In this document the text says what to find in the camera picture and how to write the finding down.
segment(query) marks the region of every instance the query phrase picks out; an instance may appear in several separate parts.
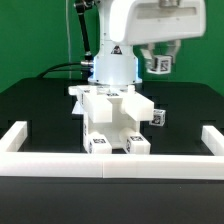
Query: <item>black table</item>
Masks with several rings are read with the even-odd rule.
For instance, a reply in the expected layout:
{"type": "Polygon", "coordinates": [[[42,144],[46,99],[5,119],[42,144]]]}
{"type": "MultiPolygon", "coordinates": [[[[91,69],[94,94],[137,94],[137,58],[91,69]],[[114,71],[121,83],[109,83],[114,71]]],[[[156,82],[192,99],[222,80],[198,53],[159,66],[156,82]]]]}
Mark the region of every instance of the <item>black table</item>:
{"type": "MultiPolygon", "coordinates": [[[[85,153],[82,116],[71,115],[76,99],[67,91],[81,84],[16,83],[0,94],[0,135],[26,120],[21,153],[85,153]]],[[[224,97],[196,83],[145,82],[138,91],[167,111],[164,127],[141,125],[152,154],[212,156],[202,126],[224,133],[224,97]]],[[[223,223],[223,205],[223,181],[0,177],[0,223],[223,223]]]]}

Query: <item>green wall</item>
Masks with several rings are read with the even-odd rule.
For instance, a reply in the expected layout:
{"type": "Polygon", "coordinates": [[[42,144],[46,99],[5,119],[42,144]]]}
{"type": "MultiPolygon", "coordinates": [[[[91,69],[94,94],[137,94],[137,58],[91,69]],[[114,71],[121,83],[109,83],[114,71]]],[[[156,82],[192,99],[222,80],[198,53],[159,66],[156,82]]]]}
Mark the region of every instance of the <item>green wall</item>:
{"type": "MultiPolygon", "coordinates": [[[[76,13],[70,0],[72,59],[83,55],[76,13]]],[[[204,37],[182,41],[177,64],[169,76],[146,74],[145,80],[199,82],[224,95],[224,1],[206,0],[207,31],[204,37]]],[[[67,62],[65,0],[1,0],[0,2],[0,91],[25,77],[34,77],[46,68],[67,62]]],[[[98,51],[97,10],[86,14],[93,53],[98,51]]],[[[49,77],[68,77],[68,73],[49,77]]],[[[73,73],[73,78],[80,78],[73,73]]]]}

